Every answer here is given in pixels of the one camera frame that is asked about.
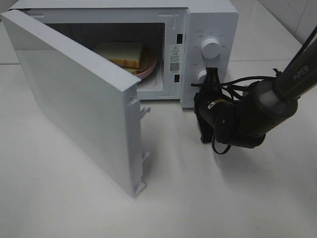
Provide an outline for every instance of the open microwave door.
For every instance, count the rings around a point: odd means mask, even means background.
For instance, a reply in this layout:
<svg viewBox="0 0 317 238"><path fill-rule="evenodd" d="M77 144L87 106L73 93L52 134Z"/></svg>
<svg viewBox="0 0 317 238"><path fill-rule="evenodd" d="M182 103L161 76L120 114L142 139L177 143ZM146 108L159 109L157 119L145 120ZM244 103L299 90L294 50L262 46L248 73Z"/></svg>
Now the open microwave door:
<svg viewBox="0 0 317 238"><path fill-rule="evenodd" d="M18 10L2 19L39 108L134 196L145 186L139 79Z"/></svg>

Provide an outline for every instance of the white microwave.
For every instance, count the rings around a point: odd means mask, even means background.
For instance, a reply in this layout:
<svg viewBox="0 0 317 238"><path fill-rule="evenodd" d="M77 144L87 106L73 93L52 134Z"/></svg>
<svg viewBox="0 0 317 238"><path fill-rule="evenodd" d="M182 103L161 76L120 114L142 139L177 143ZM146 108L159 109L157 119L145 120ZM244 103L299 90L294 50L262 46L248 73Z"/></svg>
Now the white microwave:
<svg viewBox="0 0 317 238"><path fill-rule="evenodd" d="M225 77L238 13L229 0L19 0L1 16L39 108L128 194L144 187L140 100L194 106L206 67ZM138 42L156 64L142 80L97 55Z"/></svg>

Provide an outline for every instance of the white table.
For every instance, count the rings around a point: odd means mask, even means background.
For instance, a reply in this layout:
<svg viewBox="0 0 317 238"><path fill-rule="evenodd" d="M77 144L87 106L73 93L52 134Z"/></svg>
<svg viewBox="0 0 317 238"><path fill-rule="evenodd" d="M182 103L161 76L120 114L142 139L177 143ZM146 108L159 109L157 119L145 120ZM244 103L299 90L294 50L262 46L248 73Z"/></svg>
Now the white table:
<svg viewBox="0 0 317 238"><path fill-rule="evenodd" d="M232 61L226 80L273 75L290 58ZM262 146L225 156L200 142L192 110L143 102L152 107L142 119L151 156L135 199L42 114L19 65L0 65L0 90L0 237L316 237L316 89Z"/></svg>

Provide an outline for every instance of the warning label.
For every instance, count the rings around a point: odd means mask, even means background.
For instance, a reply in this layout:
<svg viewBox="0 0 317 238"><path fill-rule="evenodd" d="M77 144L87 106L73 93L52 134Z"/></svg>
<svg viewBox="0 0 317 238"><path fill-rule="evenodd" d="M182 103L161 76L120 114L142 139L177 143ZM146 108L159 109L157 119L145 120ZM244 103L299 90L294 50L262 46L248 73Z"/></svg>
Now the warning label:
<svg viewBox="0 0 317 238"><path fill-rule="evenodd" d="M169 47L169 71L179 73L183 58L183 45L175 44Z"/></svg>

